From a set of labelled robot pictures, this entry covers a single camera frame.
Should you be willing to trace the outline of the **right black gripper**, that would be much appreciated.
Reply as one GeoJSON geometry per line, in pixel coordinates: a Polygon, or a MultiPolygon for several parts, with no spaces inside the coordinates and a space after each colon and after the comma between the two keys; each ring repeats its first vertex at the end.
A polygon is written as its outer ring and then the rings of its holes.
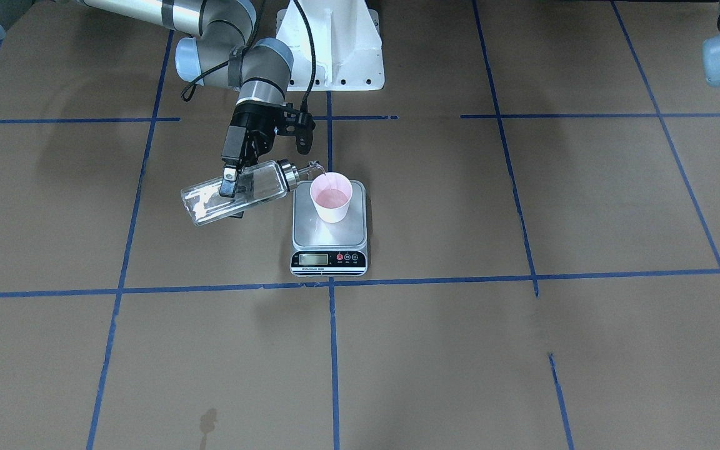
{"type": "MultiPolygon", "coordinates": [[[[260,101],[244,101],[236,105],[227,129],[222,150],[224,163],[222,182],[218,194],[234,198],[241,171],[258,163],[273,148],[277,136],[296,139],[299,154],[311,151],[315,122],[308,111],[294,108],[290,102],[272,104],[260,101]]],[[[245,211],[229,214],[230,219],[243,219],[245,211]]]]}

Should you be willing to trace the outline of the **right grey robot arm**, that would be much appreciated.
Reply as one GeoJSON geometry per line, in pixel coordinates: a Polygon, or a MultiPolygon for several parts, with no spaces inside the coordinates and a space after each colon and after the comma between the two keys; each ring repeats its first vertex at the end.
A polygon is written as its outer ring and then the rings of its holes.
{"type": "Polygon", "coordinates": [[[221,152],[222,173],[179,193],[191,221],[203,226],[241,218],[249,209],[297,191],[324,173],[317,161],[296,166],[287,159],[264,162],[279,136],[291,136],[296,150],[311,151],[314,119],[308,100],[286,99],[294,55],[285,42],[258,38],[263,9],[251,1],[84,1],[125,18],[156,24],[181,35],[172,52],[189,101],[200,86],[233,89],[232,110],[221,152]]]}

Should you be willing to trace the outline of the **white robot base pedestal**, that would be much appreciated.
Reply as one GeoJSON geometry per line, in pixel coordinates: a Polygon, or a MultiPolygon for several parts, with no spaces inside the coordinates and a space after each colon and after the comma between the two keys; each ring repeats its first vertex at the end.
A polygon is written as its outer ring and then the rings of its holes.
{"type": "Polygon", "coordinates": [[[366,1],[301,1],[311,34],[293,1],[276,14],[276,37],[291,49],[294,63],[289,91],[376,91],[385,85],[378,13],[366,1]]]}

